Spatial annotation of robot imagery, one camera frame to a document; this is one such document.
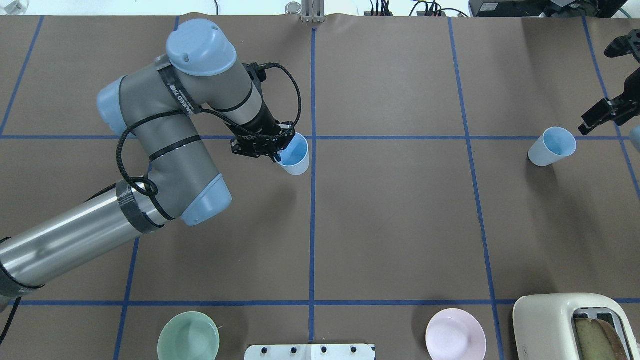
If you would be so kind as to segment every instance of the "bread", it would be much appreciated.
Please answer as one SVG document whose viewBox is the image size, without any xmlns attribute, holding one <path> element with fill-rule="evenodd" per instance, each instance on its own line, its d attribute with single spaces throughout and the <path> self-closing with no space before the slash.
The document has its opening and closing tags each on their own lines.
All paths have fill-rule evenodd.
<svg viewBox="0 0 640 360">
<path fill-rule="evenodd" d="M 604 320 L 575 319 L 583 360 L 628 360 L 616 329 Z"/>
</svg>

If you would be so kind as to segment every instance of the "cable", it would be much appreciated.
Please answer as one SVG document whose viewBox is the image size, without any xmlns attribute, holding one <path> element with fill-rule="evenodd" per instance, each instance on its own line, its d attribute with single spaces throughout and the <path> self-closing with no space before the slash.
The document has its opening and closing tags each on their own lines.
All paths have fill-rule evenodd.
<svg viewBox="0 0 640 360">
<path fill-rule="evenodd" d="M 442 12 L 445 11 L 445 10 L 452 10 L 452 11 L 455 11 L 455 12 L 459 12 L 460 14 L 462 14 L 462 16 L 468 17 L 468 15 L 466 13 L 463 13 L 458 9 L 452 9 L 452 8 L 440 9 L 440 14 L 442 14 Z"/>
<path fill-rule="evenodd" d="M 229 125 L 230 127 L 233 127 L 234 129 L 238 129 L 240 131 L 245 132 L 248 135 L 252 135 L 252 136 L 255 136 L 256 138 L 260 138 L 260 139 L 275 140 L 275 139 L 279 139 L 281 137 L 285 137 L 288 134 L 292 133 L 294 131 L 293 128 L 300 121 L 300 115 L 302 114 L 302 96 L 300 95 L 300 88 L 298 87 L 298 84 L 296 83 L 296 80 L 293 78 L 293 75 L 291 75 L 291 73 L 284 66 L 280 65 L 279 63 L 264 63 L 262 65 L 258 65 L 258 68 L 260 70 L 272 69 L 274 67 L 277 67 L 278 69 L 284 71 L 285 74 L 287 74 L 287 76 L 291 80 L 291 83 L 293 83 L 294 88 L 296 88 L 296 95 L 298 96 L 298 114 L 296 115 L 296 120 L 293 122 L 291 127 L 289 129 L 285 130 L 282 134 L 279 134 L 279 135 L 262 135 L 262 134 L 259 134 L 259 133 L 254 133 L 253 131 L 249 131 L 249 130 L 243 128 L 242 126 L 236 124 L 233 120 L 229 119 L 226 115 L 224 115 L 222 113 L 219 113 L 219 112 L 217 112 L 215 110 L 202 109 L 202 112 L 203 113 L 207 113 L 207 114 L 211 114 L 211 115 L 215 115 L 215 116 L 221 118 L 222 121 L 224 121 L 224 123 L 226 125 Z"/>
<path fill-rule="evenodd" d="M 0 345 L 2 345 L 4 338 L 6 338 L 7 333 L 9 333 L 9 328 L 11 327 L 11 323 L 13 322 L 13 317 L 15 316 L 15 312 L 18 311 L 18 306 L 20 305 L 21 300 L 22 300 L 22 297 L 19 297 L 15 299 L 15 302 L 13 302 L 11 313 L 9 314 L 9 318 L 6 320 L 6 324 L 4 325 L 4 330 L 2 331 L 2 335 L 0 335 Z"/>
<path fill-rule="evenodd" d="M 413 11 L 415 10 L 415 8 L 417 8 L 418 5 L 423 4 L 423 3 L 424 3 L 424 11 L 427 11 L 427 9 L 429 8 L 429 3 L 427 3 L 426 1 L 416 1 L 415 5 L 411 9 L 411 12 L 409 13 L 409 16 L 413 15 Z"/>
<path fill-rule="evenodd" d="M 618 11 L 619 11 L 619 12 L 621 12 L 621 13 L 623 13 L 623 14 L 625 14 L 625 16 L 626 16 L 626 17 L 628 17 L 629 19 L 633 19 L 633 18 L 631 17 L 631 15 L 630 15 L 630 14 L 629 14 L 625 9 L 620 8 L 620 10 L 618 10 Z"/>
<path fill-rule="evenodd" d="M 85 202 L 87 202 L 87 201 L 89 201 L 89 200 L 93 200 L 93 199 L 95 199 L 96 197 L 98 197 L 98 196 L 100 196 L 100 195 L 102 195 L 102 194 L 104 194 L 104 193 L 108 193 L 108 192 L 110 192 L 111 190 L 113 190 L 113 189 L 115 189 L 115 188 L 116 188 L 116 184 L 111 184 L 111 185 L 107 186 L 106 188 L 104 188 L 104 189 L 100 190 L 99 192 L 97 192 L 94 196 L 90 197 L 90 198 L 89 198 L 89 199 L 87 199 Z"/>
<path fill-rule="evenodd" d="M 285 136 L 291 134 L 294 131 L 295 126 L 300 121 L 300 115 L 302 114 L 302 95 L 300 95 L 300 87 L 298 87 L 298 84 L 296 83 L 296 80 L 293 78 L 293 75 L 291 75 L 291 73 L 284 66 L 280 65 L 279 63 L 264 63 L 262 65 L 258 65 L 258 69 L 259 70 L 268 70 L 268 69 L 272 69 L 274 67 L 277 67 L 278 69 L 284 71 L 284 73 L 289 77 L 289 79 L 293 83 L 294 88 L 296 88 L 296 95 L 298 96 L 298 114 L 296 115 L 296 120 L 293 122 L 293 124 L 291 124 L 291 127 L 289 129 L 286 129 L 285 131 L 283 131 L 279 135 L 262 135 L 260 133 L 254 133 L 253 131 L 247 130 L 247 129 L 243 128 L 242 126 L 236 124 L 233 120 L 231 120 L 226 115 L 224 115 L 224 114 L 222 114 L 222 113 L 220 113 L 218 111 L 209 110 L 209 109 L 203 109 L 202 107 L 200 109 L 202 110 L 203 113 L 208 113 L 208 114 L 215 115 L 215 116 L 219 117 L 220 119 L 222 119 L 222 121 L 226 125 L 229 125 L 230 127 L 233 127 L 234 129 L 238 129 L 240 131 L 243 131 L 248 135 L 255 136 L 256 138 L 265 139 L 265 140 L 275 140 L 275 139 L 279 139 L 279 138 L 282 138 L 282 137 L 285 137 Z M 131 186 L 131 188 L 136 189 L 136 191 L 138 191 L 138 193 L 153 199 L 158 194 L 158 187 L 153 181 L 151 181 L 150 179 L 148 179 L 146 177 L 131 177 L 131 176 L 129 176 L 129 174 L 127 173 L 127 171 L 126 171 L 126 169 L 124 167 L 124 163 L 122 161 L 122 148 L 124 147 L 124 142 L 127 140 L 127 137 L 129 136 L 129 134 L 132 131 L 134 131 L 138 127 L 146 124 L 147 122 L 151 122 L 153 120 L 160 119 L 160 118 L 163 118 L 163 117 L 170 117 L 170 116 L 176 116 L 176 115 L 182 115 L 182 114 L 184 114 L 184 113 L 181 110 L 173 110 L 173 111 L 167 111 L 167 112 L 164 112 L 164 113 L 158 113 L 158 114 L 149 116 L 149 117 L 147 117 L 145 119 L 142 119 L 142 120 L 138 121 L 137 123 L 127 127 L 127 129 L 122 133 L 122 135 L 120 135 L 120 139 L 118 140 L 118 146 L 116 147 L 116 164 L 118 165 L 118 170 L 120 171 L 120 175 L 122 175 L 122 178 L 127 182 L 127 184 L 129 184 L 129 186 Z M 140 187 L 138 185 L 138 183 L 144 184 L 145 188 Z"/>
<path fill-rule="evenodd" d="M 596 13 L 593 17 L 597 17 L 598 15 L 600 15 L 601 11 L 600 11 L 600 0 L 595 0 L 595 6 L 596 6 Z"/>
<path fill-rule="evenodd" d="M 120 175 L 122 175 L 122 178 L 124 179 L 124 181 L 126 181 L 127 184 L 129 184 L 129 186 L 136 189 L 139 193 L 141 193 L 144 196 L 155 197 L 158 194 L 158 187 L 153 181 L 147 179 L 146 177 L 129 176 L 126 169 L 124 168 L 124 164 L 122 163 L 122 147 L 124 146 L 124 142 L 126 141 L 127 136 L 129 136 L 131 131 L 134 131 L 138 127 L 146 124 L 147 122 L 153 121 L 155 119 L 160 119 L 161 117 L 176 116 L 181 114 L 184 114 L 181 110 L 173 110 L 173 111 L 167 111 L 164 113 L 159 113 L 159 114 L 149 116 L 148 118 L 140 120 L 137 123 L 129 126 L 122 133 L 122 135 L 120 135 L 120 139 L 118 140 L 118 146 L 116 147 L 116 164 L 118 165 L 118 170 L 120 171 Z M 143 183 L 145 187 L 148 186 L 150 190 L 141 188 L 140 186 L 138 186 L 138 183 Z"/>
<path fill-rule="evenodd" d="M 531 13 L 531 12 L 528 12 L 527 10 L 522 9 L 521 7 L 518 6 L 518 3 L 516 3 L 516 2 L 513 3 L 513 7 L 516 10 L 518 10 L 519 12 L 521 12 L 521 13 L 527 15 L 527 16 L 539 17 L 539 15 L 536 15 L 535 13 Z"/>
<path fill-rule="evenodd" d="M 411 12 L 409 13 L 409 16 L 413 15 L 413 11 L 415 10 L 416 7 L 418 7 L 418 4 L 425 4 L 424 6 L 424 16 L 427 16 L 428 13 L 430 14 L 434 14 L 436 12 L 439 12 L 439 9 L 442 9 L 442 6 L 440 6 L 440 4 L 436 3 L 435 1 L 431 2 L 427 2 L 427 1 L 416 1 L 416 4 L 413 6 L 413 8 L 411 9 Z"/>
</svg>

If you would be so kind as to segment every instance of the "black tape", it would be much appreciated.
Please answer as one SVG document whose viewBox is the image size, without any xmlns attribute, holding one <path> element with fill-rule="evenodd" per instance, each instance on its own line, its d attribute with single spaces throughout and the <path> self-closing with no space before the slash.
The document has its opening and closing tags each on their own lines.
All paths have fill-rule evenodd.
<svg viewBox="0 0 640 360">
<path fill-rule="evenodd" d="M 0 241 L 0 243 L 5 240 L 9 240 L 10 238 L 4 238 Z M 28 295 L 33 293 L 37 289 L 40 289 L 44 285 L 40 286 L 26 286 L 18 282 L 18 280 L 14 279 L 9 271 L 0 263 L 0 295 L 4 297 L 8 297 L 11 299 L 22 297 L 24 295 Z"/>
<path fill-rule="evenodd" d="M 231 112 L 231 111 L 234 111 L 234 110 L 238 110 L 239 108 L 242 108 L 243 105 L 246 104 L 247 101 L 249 101 L 249 99 L 251 99 L 251 94 L 253 94 L 253 86 L 251 86 L 249 88 L 249 94 L 238 105 L 234 106 L 233 108 L 229 108 L 229 109 L 214 109 L 214 110 L 216 110 L 219 113 L 228 113 L 228 112 Z"/>
<path fill-rule="evenodd" d="M 173 67 L 173 65 L 158 69 L 158 74 L 160 74 L 169 94 L 171 94 L 171 97 L 173 97 L 173 100 L 177 102 L 185 115 L 192 116 L 202 112 L 191 95 L 189 95 L 187 89 L 184 88 L 184 85 L 180 81 L 178 74 L 175 72 L 175 67 Z"/>
<path fill-rule="evenodd" d="M 120 205 L 120 210 L 122 210 L 124 217 L 139 233 L 150 234 L 164 226 L 156 225 L 146 213 L 140 211 L 136 198 L 131 191 L 131 186 L 126 181 L 120 180 L 116 184 L 116 194 L 118 196 L 118 205 Z"/>
<path fill-rule="evenodd" d="M 158 159 L 161 156 L 167 155 L 169 152 L 174 151 L 175 149 L 180 149 L 181 147 L 190 144 L 192 142 L 197 142 L 202 140 L 200 138 L 199 135 L 195 135 L 195 136 L 191 136 L 189 138 L 186 139 L 182 139 L 179 142 L 175 142 L 167 147 L 164 147 L 156 152 L 154 152 L 153 154 L 151 154 L 151 156 L 149 156 L 149 161 L 154 161 L 156 159 Z"/>
</svg>

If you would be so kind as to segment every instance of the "table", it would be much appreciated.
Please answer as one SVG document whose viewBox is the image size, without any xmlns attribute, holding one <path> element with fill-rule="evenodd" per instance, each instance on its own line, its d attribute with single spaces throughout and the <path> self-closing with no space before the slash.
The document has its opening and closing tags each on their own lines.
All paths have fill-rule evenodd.
<svg viewBox="0 0 640 360">
<path fill-rule="evenodd" d="M 640 329 L 640 154 L 626 137 L 637 119 L 577 131 L 637 68 L 602 54 L 636 20 L 2 18 L 3 236 L 119 179 L 95 96 L 194 17 L 218 23 L 243 61 L 291 71 L 311 168 L 293 177 L 234 156 L 220 121 L 194 117 L 231 207 L 197 227 L 174 221 L 26 297 L 3 359 L 155 359 L 164 324 L 190 310 L 223 326 L 219 359 L 310 340 L 428 359 L 424 329 L 447 307 L 480 321 L 487 359 L 515 359 L 515 300 L 574 291 L 616 299 Z M 263 87 L 274 116 L 290 119 L 288 79 L 269 74 Z M 525 154 L 550 126 L 577 135 L 578 150 L 538 168 Z M 129 172 L 146 161 L 127 144 Z"/>
</svg>

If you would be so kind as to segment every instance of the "light blue cup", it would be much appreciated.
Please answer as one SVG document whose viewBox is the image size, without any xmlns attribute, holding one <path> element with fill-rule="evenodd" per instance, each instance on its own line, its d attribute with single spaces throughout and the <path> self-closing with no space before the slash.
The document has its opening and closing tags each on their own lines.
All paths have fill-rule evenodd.
<svg viewBox="0 0 640 360">
<path fill-rule="evenodd" d="M 158 339 L 159 360 L 213 360 L 218 355 L 220 334 L 203 313 L 190 311 L 172 318 Z"/>
<path fill-rule="evenodd" d="M 634 144 L 636 150 L 640 152 L 640 126 L 636 126 L 631 130 L 629 138 L 631 139 L 631 143 Z"/>
<path fill-rule="evenodd" d="M 539 167 L 546 167 L 571 156 L 576 147 L 575 138 L 569 130 L 550 127 L 529 149 L 529 160 Z"/>
<path fill-rule="evenodd" d="M 280 153 L 280 166 L 291 175 L 302 175 L 309 168 L 309 144 L 304 136 L 296 133 L 291 143 Z"/>
</svg>

